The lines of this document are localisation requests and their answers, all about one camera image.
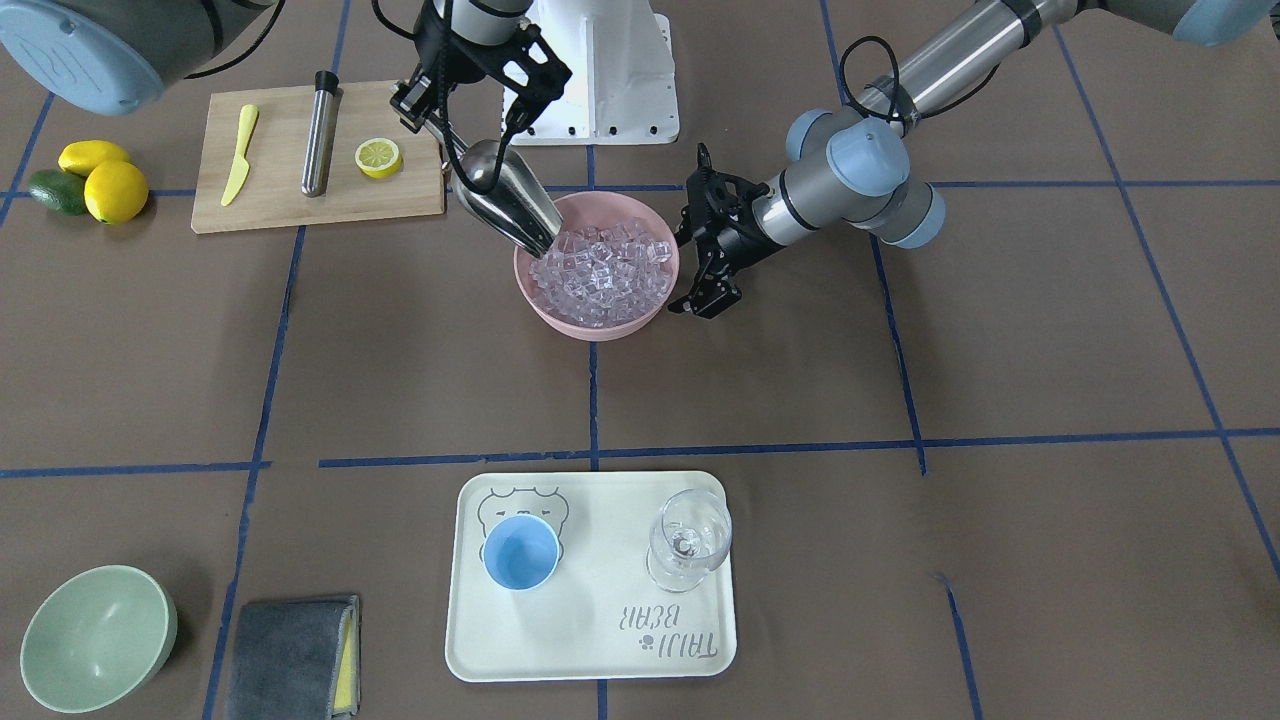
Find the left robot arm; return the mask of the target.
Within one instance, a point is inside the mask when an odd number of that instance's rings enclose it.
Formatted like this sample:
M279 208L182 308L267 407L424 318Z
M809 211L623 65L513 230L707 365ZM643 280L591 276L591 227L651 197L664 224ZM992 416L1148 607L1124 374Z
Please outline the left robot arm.
M837 110L813 109L790 126L788 164L764 182L717 170L705 145L686 181L675 233L696 250L689 290L668 310L712 319L741 299L736 275L836 223L883 243L918 249L941 231L946 204L913 176L905 137L983 88L1000 64L1042 32L1100 10L1178 41L1215 47L1262 22L1268 1L975 1L890 72L850 90Z

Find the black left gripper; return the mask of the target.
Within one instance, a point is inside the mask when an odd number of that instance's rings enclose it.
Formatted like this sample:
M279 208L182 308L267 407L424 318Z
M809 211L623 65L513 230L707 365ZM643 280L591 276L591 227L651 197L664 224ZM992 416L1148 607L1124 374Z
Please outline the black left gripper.
M753 204L768 197L768 186L717 170L709 149L698 145L698 164L685 182L687 202L675 232L678 247L691 243L698 275L690 291L668 311L714 319L742 299L733 273L781 252L756 219Z

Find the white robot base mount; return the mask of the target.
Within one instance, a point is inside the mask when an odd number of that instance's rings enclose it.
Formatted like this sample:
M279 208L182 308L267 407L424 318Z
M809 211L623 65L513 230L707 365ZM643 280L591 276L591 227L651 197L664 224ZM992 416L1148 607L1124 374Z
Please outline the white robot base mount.
M649 1L535 1L527 18L571 69L516 146L672 143L680 135L669 20Z

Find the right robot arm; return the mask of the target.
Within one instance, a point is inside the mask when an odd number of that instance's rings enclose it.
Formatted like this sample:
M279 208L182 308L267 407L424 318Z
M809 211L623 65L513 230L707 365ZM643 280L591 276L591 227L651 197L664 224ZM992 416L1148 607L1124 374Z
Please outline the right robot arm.
M5 1L3 47L46 90L100 115L119 117L157 101L183 79L230 69L220 55L259 18L269 33L282 1ZM567 88L570 67L529 18L527 1L425 1L410 27L374 15L417 54L392 106L411 131L430 124L458 161L465 143L451 124L451 95L484 79L515 95L495 164L515 136Z

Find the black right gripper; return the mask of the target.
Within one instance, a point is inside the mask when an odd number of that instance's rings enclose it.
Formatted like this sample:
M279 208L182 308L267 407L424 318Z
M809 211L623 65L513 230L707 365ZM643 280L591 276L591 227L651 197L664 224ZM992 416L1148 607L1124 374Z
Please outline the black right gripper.
M515 96L503 115L498 159L564 95L572 70L529 20L530 1L425 1L413 27L419 70L396 82L390 108L411 133L444 135L442 114L460 85L484 79Z

